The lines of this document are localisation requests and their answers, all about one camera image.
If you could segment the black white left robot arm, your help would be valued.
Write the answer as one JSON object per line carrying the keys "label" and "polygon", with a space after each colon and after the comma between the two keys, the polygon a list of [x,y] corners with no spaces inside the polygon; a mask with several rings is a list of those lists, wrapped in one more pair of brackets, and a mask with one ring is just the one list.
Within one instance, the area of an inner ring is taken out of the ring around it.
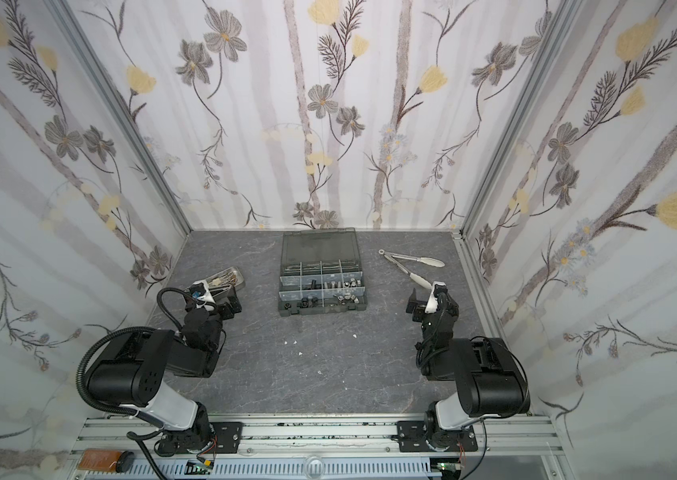
{"label": "black white left robot arm", "polygon": [[130,416],[154,427],[150,434],[130,432],[144,455],[235,454],[242,423],[210,422],[204,404],[190,400],[166,383],[170,373],[208,379],[226,345],[224,322],[242,310],[236,287],[196,282],[180,290],[184,320],[172,327],[126,327],[106,334],[80,360],[78,395],[104,413]]}

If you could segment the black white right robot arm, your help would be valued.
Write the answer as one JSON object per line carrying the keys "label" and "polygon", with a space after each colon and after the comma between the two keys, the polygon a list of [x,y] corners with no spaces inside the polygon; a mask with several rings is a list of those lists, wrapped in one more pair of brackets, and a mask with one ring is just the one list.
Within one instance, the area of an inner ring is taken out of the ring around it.
{"label": "black white right robot arm", "polygon": [[429,381],[452,382],[456,392],[433,402],[422,420],[397,423],[402,452],[474,452],[474,426],[530,409],[524,368],[498,337],[456,338],[458,303],[438,283],[428,299],[409,297],[406,312],[422,328],[416,366]]}

